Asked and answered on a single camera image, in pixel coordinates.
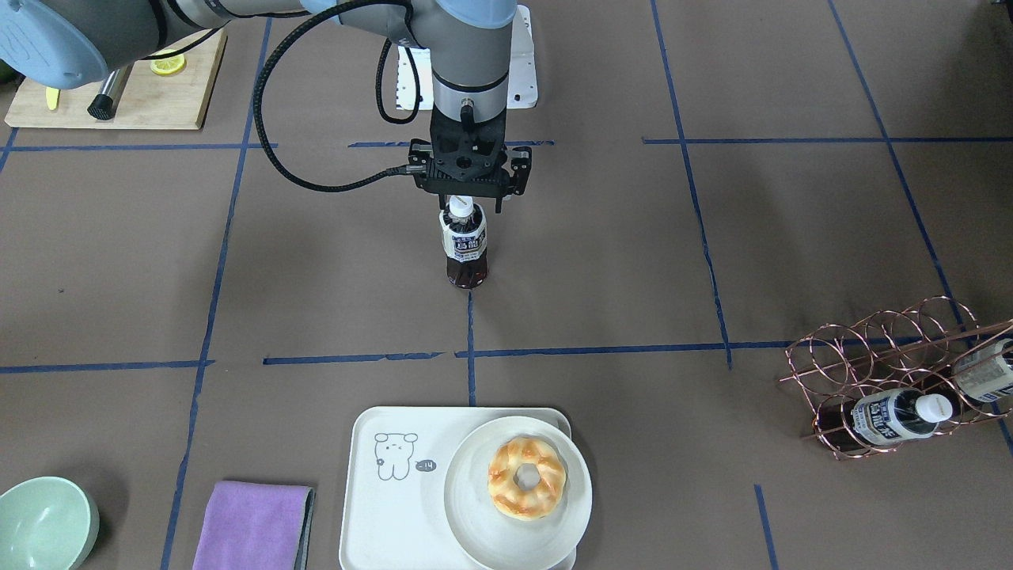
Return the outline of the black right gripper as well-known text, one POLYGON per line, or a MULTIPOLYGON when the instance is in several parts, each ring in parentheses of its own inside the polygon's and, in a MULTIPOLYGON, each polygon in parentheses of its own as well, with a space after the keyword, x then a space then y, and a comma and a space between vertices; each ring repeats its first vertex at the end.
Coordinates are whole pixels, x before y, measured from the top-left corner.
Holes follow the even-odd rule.
POLYGON ((532 170, 529 146, 506 148, 506 109, 495 118, 474 123, 449 118, 438 109, 430 121, 431 141, 413 139, 408 153, 408 174, 420 190, 440 197, 444 208, 453 196, 503 200, 527 190, 532 170))

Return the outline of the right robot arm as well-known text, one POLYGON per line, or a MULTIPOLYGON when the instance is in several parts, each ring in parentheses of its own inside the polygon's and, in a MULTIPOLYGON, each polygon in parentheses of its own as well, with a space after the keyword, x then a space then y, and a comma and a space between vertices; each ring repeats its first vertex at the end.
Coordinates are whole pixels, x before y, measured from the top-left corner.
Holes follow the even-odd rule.
POLYGON ((527 146, 506 147, 514 1, 4 1, 2 60, 43 86, 72 89, 108 79, 138 61, 158 60, 209 39, 233 21, 300 17, 265 58, 251 97, 267 159, 291 183, 315 192, 349 192, 386 177, 410 176, 445 207, 452 197, 502 205, 527 188, 527 146), (325 23, 426 48, 433 74, 428 140, 410 143, 408 162, 350 184, 318 184, 283 166, 271 148, 263 104, 282 57, 325 23))

